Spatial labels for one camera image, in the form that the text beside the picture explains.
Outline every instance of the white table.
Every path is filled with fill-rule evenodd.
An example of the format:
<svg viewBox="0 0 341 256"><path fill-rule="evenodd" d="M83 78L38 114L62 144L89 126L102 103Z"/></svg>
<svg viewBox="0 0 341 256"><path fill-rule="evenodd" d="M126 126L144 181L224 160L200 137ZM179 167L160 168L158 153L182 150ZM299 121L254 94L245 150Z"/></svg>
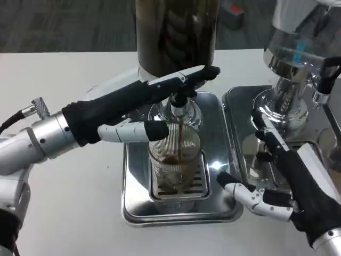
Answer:
<svg viewBox="0 0 341 256"><path fill-rule="evenodd" d="M235 86L265 85L275 76L262 50L216 51L219 77L202 89L219 98ZM137 65L135 52L1 54L0 120L43 97L50 112ZM17 132L30 117L8 132ZM19 234L22 256L312 255L292 223L247 210L232 223L132 228L121 217L123 145L100 142L36 165L31 201Z"/></svg>

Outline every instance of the floor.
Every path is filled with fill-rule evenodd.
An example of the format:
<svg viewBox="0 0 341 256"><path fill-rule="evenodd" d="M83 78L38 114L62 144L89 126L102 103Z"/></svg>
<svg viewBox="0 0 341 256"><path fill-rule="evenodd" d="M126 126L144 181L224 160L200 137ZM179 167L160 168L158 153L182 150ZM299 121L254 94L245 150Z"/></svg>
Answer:
<svg viewBox="0 0 341 256"><path fill-rule="evenodd" d="M219 19L216 49L263 48L275 0L233 3L242 26ZM0 0L0 52L136 51L134 13L135 0Z"/></svg>

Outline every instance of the robotic arm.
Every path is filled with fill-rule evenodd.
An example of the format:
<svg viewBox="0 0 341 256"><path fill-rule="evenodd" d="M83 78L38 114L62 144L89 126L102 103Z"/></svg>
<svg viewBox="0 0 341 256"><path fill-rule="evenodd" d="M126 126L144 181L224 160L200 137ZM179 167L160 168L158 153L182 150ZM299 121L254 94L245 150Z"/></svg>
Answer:
<svg viewBox="0 0 341 256"><path fill-rule="evenodd" d="M28 175L35 163L53 159L73 148L110 142L147 142L168 136L163 121L130 122L122 116L144 104L160 102L178 90L214 79L217 67L197 66L155 79L136 81L90 101L78 101L50 116L41 98L17 112L0 133L33 113L42 120L13 137L0 138L0 255L12 255L30 199Z"/></svg>
<svg viewBox="0 0 341 256"><path fill-rule="evenodd" d="M341 206L337 189L318 156L306 143L292 151L268 117L253 110L256 136L265 142L272 161L287 179L292 195L256 188L226 172L217 176L219 184L236 200L258 215L292 221L307 235L309 245L321 255L341 255Z"/></svg>

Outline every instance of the black container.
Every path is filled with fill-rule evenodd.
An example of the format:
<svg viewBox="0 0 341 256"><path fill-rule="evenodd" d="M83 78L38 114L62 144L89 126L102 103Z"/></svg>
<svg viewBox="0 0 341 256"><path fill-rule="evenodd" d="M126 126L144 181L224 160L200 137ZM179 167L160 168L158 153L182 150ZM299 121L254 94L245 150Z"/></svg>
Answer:
<svg viewBox="0 0 341 256"><path fill-rule="evenodd" d="M136 0L140 68L160 77L210 65L220 0Z"/></svg>

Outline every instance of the glass cup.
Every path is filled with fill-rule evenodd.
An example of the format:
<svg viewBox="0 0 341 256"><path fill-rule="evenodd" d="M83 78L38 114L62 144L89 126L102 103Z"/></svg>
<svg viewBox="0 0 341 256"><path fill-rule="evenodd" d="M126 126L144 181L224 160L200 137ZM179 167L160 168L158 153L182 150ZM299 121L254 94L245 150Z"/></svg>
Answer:
<svg viewBox="0 0 341 256"><path fill-rule="evenodd" d="M170 123L168 128L167 138L149 143L153 186L178 193L193 183L201 144L199 134L191 126Z"/></svg>

